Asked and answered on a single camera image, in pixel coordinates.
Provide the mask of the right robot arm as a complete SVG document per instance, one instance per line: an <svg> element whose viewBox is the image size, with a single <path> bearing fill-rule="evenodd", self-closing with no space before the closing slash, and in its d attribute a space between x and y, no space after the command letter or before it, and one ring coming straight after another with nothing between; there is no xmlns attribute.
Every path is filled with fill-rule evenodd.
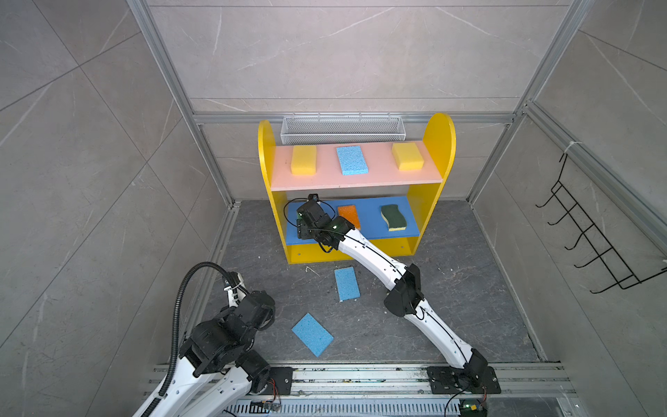
<svg viewBox="0 0 667 417"><path fill-rule="evenodd" d="M395 260L366 239L347 218L326 212L311 194L296 210L297 236L313 239L325 252L338 250L373 273L387 289L386 309L411 322L441 352L462 389L483 389L491 367L479 350L459 337L422 292L420 269Z"/></svg>

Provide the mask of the dark green curved sponge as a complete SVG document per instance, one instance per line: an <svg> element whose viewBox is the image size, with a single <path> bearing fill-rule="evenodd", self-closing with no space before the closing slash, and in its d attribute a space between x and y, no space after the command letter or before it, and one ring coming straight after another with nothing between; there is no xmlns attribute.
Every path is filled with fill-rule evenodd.
<svg viewBox="0 0 667 417"><path fill-rule="evenodd" d="M380 208L380 215L390 232L403 231L407 228L406 217L401 213L397 204L383 205Z"/></svg>

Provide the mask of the yellow sponge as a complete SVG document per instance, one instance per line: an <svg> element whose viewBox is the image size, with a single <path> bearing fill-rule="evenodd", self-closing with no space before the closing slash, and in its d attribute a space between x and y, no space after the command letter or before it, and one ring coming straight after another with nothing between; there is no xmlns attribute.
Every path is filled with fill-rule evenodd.
<svg viewBox="0 0 667 417"><path fill-rule="evenodd" d="M415 142L395 142L392 145L392 154L399 171L423 169L425 161Z"/></svg>
<svg viewBox="0 0 667 417"><path fill-rule="evenodd" d="M292 149L291 174L296 177L312 177L317 170L317 147L297 145Z"/></svg>

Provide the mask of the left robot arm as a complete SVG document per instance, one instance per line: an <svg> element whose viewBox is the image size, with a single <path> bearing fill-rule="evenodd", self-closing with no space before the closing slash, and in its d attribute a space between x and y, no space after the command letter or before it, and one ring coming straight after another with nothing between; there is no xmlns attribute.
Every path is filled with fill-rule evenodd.
<svg viewBox="0 0 667 417"><path fill-rule="evenodd" d="M206 268L227 283L229 305L182 337L185 291L195 274ZM271 366L254 351L256 333L271 327L274 320L274 299L266 292L247 290L240 274L214 262L196 264L177 292L167 374L135 415L217 416L241 397L267 389L272 400L279 401L279 387L270 377Z"/></svg>

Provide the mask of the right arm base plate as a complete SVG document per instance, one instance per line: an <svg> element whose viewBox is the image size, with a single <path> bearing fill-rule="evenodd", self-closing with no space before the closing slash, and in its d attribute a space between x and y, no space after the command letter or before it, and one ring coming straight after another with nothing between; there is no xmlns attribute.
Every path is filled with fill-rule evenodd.
<svg viewBox="0 0 667 417"><path fill-rule="evenodd" d="M427 367L427 380L432 394L456 394L460 390L469 394L502 392L495 370L491 367L481 374L452 367Z"/></svg>

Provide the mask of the orange sponge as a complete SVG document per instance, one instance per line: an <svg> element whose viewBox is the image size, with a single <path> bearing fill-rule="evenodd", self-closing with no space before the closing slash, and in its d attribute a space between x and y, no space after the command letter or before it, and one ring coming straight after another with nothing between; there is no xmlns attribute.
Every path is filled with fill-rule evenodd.
<svg viewBox="0 0 667 417"><path fill-rule="evenodd" d="M337 208L338 216L344 217L351 222L356 229L361 228L361 221L355 205L344 205Z"/></svg>

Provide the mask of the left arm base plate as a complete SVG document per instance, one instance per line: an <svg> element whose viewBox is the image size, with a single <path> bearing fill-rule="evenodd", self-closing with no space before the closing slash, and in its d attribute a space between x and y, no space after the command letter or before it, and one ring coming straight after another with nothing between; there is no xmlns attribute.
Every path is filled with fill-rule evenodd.
<svg viewBox="0 0 667 417"><path fill-rule="evenodd" d="M274 395L274 389L277 389L277 394L280 396L290 395L295 369L291 367L277 367L271 368L269 371L269 378L266 382L260 385L262 391L261 395Z"/></svg>

